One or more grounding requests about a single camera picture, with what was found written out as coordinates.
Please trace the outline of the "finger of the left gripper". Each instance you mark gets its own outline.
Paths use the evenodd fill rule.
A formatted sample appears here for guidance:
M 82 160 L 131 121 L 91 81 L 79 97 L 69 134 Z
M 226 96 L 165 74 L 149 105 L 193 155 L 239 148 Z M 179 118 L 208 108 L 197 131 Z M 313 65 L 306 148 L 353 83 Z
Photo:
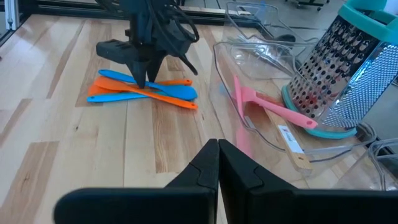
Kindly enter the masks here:
M 140 58 L 138 49 L 129 42 L 111 39 L 96 44 L 98 56 L 110 61 L 125 64 L 139 88 L 146 85 L 146 71 L 149 63 L 148 59 Z
M 147 66 L 147 77 L 151 83 L 155 82 L 157 74 L 159 72 L 160 66 L 163 59 L 167 56 L 166 52 L 157 52 L 154 58 L 150 61 Z

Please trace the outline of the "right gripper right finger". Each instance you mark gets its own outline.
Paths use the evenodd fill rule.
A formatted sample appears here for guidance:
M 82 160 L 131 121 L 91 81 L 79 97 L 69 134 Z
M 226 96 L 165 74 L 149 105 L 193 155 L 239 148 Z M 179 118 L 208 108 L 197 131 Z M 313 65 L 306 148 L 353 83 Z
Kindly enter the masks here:
M 398 192 L 298 189 L 221 139 L 228 224 L 398 224 Z

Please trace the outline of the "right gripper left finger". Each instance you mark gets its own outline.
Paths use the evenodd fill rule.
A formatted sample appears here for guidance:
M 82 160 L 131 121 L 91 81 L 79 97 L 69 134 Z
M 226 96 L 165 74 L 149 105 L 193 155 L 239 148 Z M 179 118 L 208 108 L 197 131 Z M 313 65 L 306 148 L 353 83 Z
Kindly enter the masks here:
M 163 188 L 84 188 L 61 197 L 55 224 L 216 224 L 220 148 L 210 139 Z

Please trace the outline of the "orange silicone spatula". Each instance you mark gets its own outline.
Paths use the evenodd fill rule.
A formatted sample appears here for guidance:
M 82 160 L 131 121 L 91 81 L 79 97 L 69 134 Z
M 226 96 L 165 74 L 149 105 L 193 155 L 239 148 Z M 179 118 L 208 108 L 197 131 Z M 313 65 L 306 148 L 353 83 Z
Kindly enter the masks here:
M 160 90 L 158 88 L 153 87 L 154 84 L 157 85 L 165 85 L 165 86 L 177 86 L 177 85 L 182 85 L 182 86 L 189 86 L 191 87 L 192 81 L 191 80 L 167 80 L 164 82 L 158 82 L 158 83 L 146 83 L 148 87 L 145 87 L 145 89 L 153 88 L 156 90 Z M 133 88 L 138 88 L 136 84 L 128 84 L 129 86 L 132 86 Z M 125 91 L 125 90 L 110 90 L 107 88 L 103 88 L 100 86 L 97 86 L 95 84 L 92 84 L 88 90 L 88 96 L 92 95 L 103 95 L 103 94 L 114 94 L 114 93 L 124 93 L 127 92 L 129 93 L 130 91 Z
M 105 89 L 109 89 L 109 90 L 130 91 L 130 92 L 146 95 L 146 96 L 149 96 L 151 98 L 154 98 L 154 99 L 157 99 L 160 101 L 164 101 L 164 102 L 167 102 L 167 103 L 170 103 L 173 105 L 180 106 L 182 108 L 187 108 L 187 109 L 191 109 L 191 110 L 196 110 L 198 108 L 198 106 L 195 103 L 192 103 L 190 101 L 181 100 L 179 98 L 174 98 L 171 96 L 160 95 L 160 94 L 157 94 L 157 93 L 154 93 L 151 91 L 146 91 L 146 90 L 140 89 L 140 88 L 134 88 L 134 87 L 131 87 L 128 84 L 125 84 L 123 82 L 112 80 L 112 79 L 106 78 L 106 77 L 97 78 L 95 80 L 94 84 L 96 86 L 99 86 L 99 87 L 105 88 Z

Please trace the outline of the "blue silicone spoon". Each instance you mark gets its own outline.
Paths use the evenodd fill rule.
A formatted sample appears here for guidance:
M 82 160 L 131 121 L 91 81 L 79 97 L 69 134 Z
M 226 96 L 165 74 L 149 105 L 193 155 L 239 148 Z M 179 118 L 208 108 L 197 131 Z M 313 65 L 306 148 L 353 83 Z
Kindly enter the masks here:
M 132 76 L 116 72 L 114 70 L 101 69 L 98 70 L 98 73 L 113 80 L 133 84 L 137 83 Z M 182 80 L 181 84 L 145 82 L 145 85 L 158 90 L 158 94 L 163 94 L 182 100 L 194 100 L 197 97 L 197 92 L 193 87 L 190 86 L 191 83 L 189 83 L 189 80 Z

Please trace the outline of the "blue silicone spatula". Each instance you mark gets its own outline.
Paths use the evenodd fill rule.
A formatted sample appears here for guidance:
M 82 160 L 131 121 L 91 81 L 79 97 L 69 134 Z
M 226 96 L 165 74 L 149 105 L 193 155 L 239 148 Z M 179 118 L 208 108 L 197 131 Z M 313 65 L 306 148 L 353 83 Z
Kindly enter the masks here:
M 148 98 L 148 96 L 139 93 L 112 93 L 88 96 L 86 100 L 89 103 L 107 103 L 114 101 L 134 100 L 140 98 Z

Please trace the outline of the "clear plastic bin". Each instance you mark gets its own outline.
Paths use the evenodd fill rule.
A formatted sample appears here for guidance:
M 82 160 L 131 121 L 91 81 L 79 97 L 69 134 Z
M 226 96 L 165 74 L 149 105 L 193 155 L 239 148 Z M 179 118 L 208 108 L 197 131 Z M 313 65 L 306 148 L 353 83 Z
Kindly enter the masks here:
M 357 126 L 354 136 L 326 139 L 312 136 L 307 133 L 307 128 L 286 121 L 299 149 L 305 153 L 313 168 L 311 173 L 296 170 L 275 124 L 263 107 L 243 100 L 246 124 L 243 123 L 236 104 L 233 77 L 236 75 L 239 78 L 241 87 L 256 90 L 258 97 L 288 108 L 282 98 L 282 88 L 297 72 L 298 69 L 295 69 L 294 74 L 289 75 L 269 62 L 258 60 L 244 50 L 240 42 L 221 41 L 213 47 L 210 99 L 225 137 L 275 174 L 293 179 L 316 175 L 353 158 L 376 138 L 375 130 L 364 122 Z
M 319 41 L 298 35 L 280 20 L 275 6 L 248 2 L 226 4 L 221 40 L 240 42 L 249 54 L 289 75 L 300 69 Z
M 398 192 L 398 138 L 373 142 L 333 187 Z

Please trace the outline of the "teal metal box grater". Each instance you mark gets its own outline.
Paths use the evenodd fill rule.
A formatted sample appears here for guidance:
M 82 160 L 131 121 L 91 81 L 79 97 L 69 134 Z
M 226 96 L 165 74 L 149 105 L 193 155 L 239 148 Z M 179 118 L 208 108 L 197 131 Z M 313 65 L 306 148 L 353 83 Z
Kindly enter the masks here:
M 312 136 L 344 139 L 398 77 L 398 16 L 387 0 L 348 0 L 282 88 L 285 105 L 315 120 Z

